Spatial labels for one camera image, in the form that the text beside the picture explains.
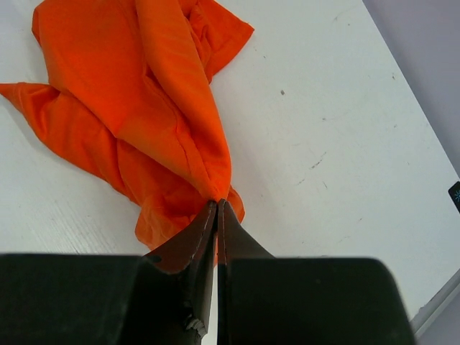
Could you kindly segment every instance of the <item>orange fabric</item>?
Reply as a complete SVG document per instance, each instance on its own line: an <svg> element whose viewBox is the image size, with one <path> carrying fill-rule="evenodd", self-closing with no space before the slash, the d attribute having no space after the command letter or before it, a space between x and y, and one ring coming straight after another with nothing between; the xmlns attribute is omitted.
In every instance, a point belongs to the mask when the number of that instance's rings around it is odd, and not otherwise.
<svg viewBox="0 0 460 345"><path fill-rule="evenodd" d="M209 83L252 31L214 0L45 0L32 32L49 85L0 93L53 152L141 206L153 249L209 199L244 216Z"/></svg>

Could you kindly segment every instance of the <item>orange cloth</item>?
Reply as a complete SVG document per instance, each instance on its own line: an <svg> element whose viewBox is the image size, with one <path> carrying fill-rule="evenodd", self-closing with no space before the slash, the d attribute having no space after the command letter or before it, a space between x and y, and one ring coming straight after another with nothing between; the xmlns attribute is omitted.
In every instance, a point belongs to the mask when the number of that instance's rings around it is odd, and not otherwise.
<svg viewBox="0 0 460 345"><path fill-rule="evenodd" d="M141 206L153 249L209 199L244 216L209 83L252 31L214 0L45 0L32 32L50 84L0 93L53 152Z"/></svg>

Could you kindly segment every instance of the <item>table surface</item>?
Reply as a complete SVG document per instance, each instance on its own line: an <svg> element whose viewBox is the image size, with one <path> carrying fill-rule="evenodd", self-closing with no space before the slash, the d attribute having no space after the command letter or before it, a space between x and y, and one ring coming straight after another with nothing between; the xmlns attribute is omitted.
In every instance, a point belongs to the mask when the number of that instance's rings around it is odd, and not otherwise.
<svg viewBox="0 0 460 345"><path fill-rule="evenodd" d="M38 3L0 2L2 82L47 81ZM460 268L458 175L363 3L221 3L256 29L211 85L245 229L277 256L382 260L413 318ZM0 147L0 252L147 252L138 206L48 151L4 99Z"/></svg>

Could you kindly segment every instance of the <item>white table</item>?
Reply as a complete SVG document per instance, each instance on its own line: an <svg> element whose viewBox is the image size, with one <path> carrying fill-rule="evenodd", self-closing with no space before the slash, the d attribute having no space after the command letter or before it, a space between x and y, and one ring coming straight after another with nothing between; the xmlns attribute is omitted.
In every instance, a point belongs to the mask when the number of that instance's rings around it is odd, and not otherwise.
<svg viewBox="0 0 460 345"><path fill-rule="evenodd" d="M46 82L39 0L0 2L0 81ZM382 260L413 318L460 268L458 180L360 0L223 0L256 29L212 83L245 229L279 256ZM144 254L139 209L0 100L0 251ZM215 344L216 304L211 335Z"/></svg>

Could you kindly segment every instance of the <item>black object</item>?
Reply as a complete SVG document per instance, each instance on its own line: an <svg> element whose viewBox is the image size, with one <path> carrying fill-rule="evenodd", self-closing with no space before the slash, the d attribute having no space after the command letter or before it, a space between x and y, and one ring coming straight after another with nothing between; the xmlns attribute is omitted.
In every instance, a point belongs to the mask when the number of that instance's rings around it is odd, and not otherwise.
<svg viewBox="0 0 460 345"><path fill-rule="evenodd" d="M145 257L0 257L0 344L200 344L218 237L218 345L415 340L373 259L275 259L226 201Z"/></svg>
<svg viewBox="0 0 460 345"><path fill-rule="evenodd" d="M448 194L451 196L454 205L460 212L460 181L449 188Z"/></svg>

